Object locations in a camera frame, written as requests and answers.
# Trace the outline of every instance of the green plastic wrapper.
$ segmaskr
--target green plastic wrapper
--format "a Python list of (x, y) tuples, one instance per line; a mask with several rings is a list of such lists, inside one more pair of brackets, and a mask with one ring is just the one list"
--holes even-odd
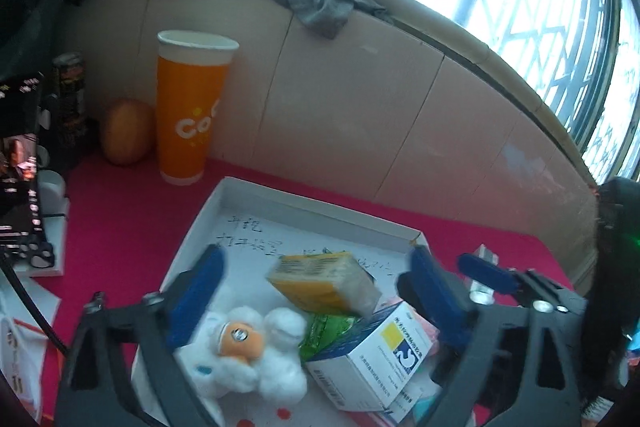
[(332, 344), (341, 334), (349, 330), (356, 317), (315, 314), (309, 322), (305, 340), (300, 344), (300, 359), (303, 362), (314, 357)]

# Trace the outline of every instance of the white and blue medicine box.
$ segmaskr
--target white and blue medicine box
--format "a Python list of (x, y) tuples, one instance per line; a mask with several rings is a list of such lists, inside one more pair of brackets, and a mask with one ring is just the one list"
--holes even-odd
[(405, 302), (357, 321), (306, 367), (344, 411), (383, 411), (423, 362), (431, 340)]

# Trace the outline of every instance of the red spot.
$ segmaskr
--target red spot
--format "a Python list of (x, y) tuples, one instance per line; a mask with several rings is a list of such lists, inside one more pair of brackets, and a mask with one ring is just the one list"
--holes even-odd
[(278, 409), (278, 418), (288, 420), (291, 418), (291, 411), (289, 409)]

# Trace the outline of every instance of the pink table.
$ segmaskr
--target pink table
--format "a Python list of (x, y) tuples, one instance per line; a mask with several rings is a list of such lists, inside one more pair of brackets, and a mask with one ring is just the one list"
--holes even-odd
[[(140, 301), (144, 294), (159, 288), (193, 219), (225, 176), (422, 230), (434, 255), (449, 270), (455, 270), (460, 253), (474, 251), (484, 243), (500, 256), (501, 266), (534, 268), (570, 286), (552, 254), (529, 235), (387, 208), (215, 160), (209, 161), (204, 178), (197, 184), (174, 187), (161, 180), (153, 158), (132, 168), (119, 168), (94, 155), (83, 161), (68, 181), (71, 214), (65, 275), (38, 279), (62, 298), (54, 328), (65, 342), (71, 341), (82, 306), (94, 292), (106, 292), (109, 306), (118, 307)], [(43, 376), (45, 413), (54, 411), (57, 386), (58, 363), (50, 347)]]

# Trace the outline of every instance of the yellow square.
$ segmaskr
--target yellow square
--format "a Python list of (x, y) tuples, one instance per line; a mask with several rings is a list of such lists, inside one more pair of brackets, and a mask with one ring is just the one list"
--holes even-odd
[(396, 347), (400, 345), (404, 337), (402, 333), (398, 329), (398, 326), (391, 323), (389, 324), (381, 333), (382, 338), (385, 339), (386, 345), (389, 346), (389, 349), (394, 350)]

